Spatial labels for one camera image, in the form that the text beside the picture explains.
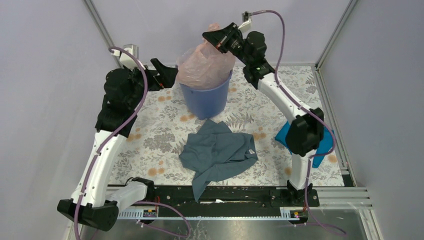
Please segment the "pink plastic trash bag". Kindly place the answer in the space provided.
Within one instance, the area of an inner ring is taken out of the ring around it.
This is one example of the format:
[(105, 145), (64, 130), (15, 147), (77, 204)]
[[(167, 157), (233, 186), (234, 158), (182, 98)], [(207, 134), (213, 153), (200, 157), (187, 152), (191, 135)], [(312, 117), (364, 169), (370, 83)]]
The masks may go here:
[(232, 53), (221, 53), (204, 39), (176, 60), (176, 81), (196, 90), (213, 89), (229, 78), (235, 62)]

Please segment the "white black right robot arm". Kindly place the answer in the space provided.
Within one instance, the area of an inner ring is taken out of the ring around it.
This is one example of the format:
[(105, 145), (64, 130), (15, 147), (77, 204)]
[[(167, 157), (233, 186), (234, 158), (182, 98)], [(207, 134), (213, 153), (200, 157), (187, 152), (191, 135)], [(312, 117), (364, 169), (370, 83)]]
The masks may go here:
[(243, 64), (245, 79), (265, 94), (283, 113), (289, 124), (285, 137), (286, 147), (291, 152), (292, 173), (287, 182), (287, 201), (293, 206), (306, 199), (307, 176), (310, 158), (317, 152), (324, 138), (324, 113), (320, 108), (303, 105), (279, 79), (277, 71), (267, 62), (264, 34), (251, 31), (247, 37), (235, 23), (227, 27), (207, 31), (202, 37), (220, 53), (232, 53)]

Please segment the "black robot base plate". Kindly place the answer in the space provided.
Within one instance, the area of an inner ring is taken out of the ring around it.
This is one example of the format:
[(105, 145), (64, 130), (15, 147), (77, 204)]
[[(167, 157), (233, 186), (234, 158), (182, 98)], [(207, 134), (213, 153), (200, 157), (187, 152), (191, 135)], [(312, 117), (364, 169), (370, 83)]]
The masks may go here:
[(191, 186), (156, 185), (147, 200), (159, 205), (134, 203), (119, 214), (120, 219), (178, 220), (294, 220), (305, 216), (305, 202), (319, 207), (315, 189), (307, 195), (286, 187), (208, 186), (199, 200)]

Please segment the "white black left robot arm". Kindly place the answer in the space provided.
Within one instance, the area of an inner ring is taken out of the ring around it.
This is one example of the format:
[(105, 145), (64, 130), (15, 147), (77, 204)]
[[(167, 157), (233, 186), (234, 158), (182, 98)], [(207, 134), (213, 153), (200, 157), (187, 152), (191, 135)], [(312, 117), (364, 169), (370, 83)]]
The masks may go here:
[(94, 143), (84, 173), (69, 199), (61, 199), (57, 211), (79, 225), (109, 231), (119, 213), (140, 202), (148, 206), (157, 199), (154, 182), (134, 177), (126, 186), (107, 194), (112, 169), (121, 144), (129, 138), (147, 92), (170, 89), (178, 73), (176, 67), (152, 58), (153, 69), (137, 67), (111, 70), (105, 77), (101, 111), (95, 124)]

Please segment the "blue plastic trash bin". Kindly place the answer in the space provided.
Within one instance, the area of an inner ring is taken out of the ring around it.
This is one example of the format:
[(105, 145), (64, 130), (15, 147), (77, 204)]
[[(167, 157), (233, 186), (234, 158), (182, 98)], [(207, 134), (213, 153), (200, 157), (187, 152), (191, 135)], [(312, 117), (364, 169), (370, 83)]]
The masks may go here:
[(205, 120), (217, 116), (226, 106), (228, 90), (233, 71), (221, 85), (205, 90), (194, 89), (184, 84), (179, 84), (188, 110), (198, 119)]

